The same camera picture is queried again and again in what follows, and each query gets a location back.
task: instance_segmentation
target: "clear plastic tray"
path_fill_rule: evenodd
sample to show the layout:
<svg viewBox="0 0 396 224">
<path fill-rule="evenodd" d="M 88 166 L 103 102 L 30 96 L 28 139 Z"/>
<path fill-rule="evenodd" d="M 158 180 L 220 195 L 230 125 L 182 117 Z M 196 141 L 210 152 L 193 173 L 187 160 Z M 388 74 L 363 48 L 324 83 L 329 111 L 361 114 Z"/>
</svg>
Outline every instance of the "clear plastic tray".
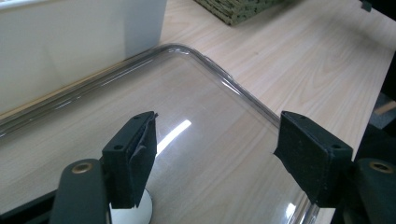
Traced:
<svg viewBox="0 0 396 224">
<path fill-rule="evenodd" d="M 153 110 L 151 223 L 310 223 L 318 209 L 273 155 L 278 117 L 194 49 L 149 50 L 0 120 L 0 213 L 57 188 Z"/>
</svg>

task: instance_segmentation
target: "white round object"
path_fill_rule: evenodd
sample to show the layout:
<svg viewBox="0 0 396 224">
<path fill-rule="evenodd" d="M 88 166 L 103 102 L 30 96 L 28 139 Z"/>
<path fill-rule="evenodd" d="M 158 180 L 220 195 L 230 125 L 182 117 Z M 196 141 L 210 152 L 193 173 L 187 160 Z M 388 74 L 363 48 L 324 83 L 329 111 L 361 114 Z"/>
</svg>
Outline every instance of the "white round object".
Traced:
<svg viewBox="0 0 396 224">
<path fill-rule="evenodd" d="M 152 215 L 152 201 L 145 189 L 138 208 L 111 209 L 113 224 L 149 224 Z"/>
</svg>

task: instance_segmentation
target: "white box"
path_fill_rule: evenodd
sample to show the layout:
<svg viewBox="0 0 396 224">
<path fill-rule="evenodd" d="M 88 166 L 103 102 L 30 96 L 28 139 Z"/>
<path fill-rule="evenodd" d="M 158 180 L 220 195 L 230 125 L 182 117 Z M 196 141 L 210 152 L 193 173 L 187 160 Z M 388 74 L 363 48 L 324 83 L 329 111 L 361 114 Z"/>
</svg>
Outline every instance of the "white box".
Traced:
<svg viewBox="0 0 396 224">
<path fill-rule="evenodd" d="M 0 0 L 0 115 L 156 46 L 165 5 Z"/>
</svg>

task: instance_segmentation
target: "table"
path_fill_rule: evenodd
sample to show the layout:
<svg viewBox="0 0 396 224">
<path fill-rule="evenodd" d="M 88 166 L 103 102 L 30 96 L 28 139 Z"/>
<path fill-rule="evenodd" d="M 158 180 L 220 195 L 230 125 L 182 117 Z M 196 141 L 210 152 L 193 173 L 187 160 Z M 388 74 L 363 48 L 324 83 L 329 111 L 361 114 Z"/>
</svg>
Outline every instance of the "table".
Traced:
<svg viewBox="0 0 396 224">
<path fill-rule="evenodd" d="M 396 50 L 396 21 L 357 0 L 297 0 L 229 27 L 168 0 L 161 44 L 198 49 L 278 115 L 304 114 L 355 149 Z M 317 223 L 330 222 L 322 209 Z"/>
</svg>

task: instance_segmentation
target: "green woven basket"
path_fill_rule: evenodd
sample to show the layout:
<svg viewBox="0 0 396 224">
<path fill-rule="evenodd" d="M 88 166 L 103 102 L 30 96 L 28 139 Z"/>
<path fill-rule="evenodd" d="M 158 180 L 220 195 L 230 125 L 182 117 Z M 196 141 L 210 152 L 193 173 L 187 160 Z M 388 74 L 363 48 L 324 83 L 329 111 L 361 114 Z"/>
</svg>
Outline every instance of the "green woven basket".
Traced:
<svg viewBox="0 0 396 224">
<path fill-rule="evenodd" d="M 195 0 L 229 25 L 236 25 L 283 0 Z"/>
</svg>

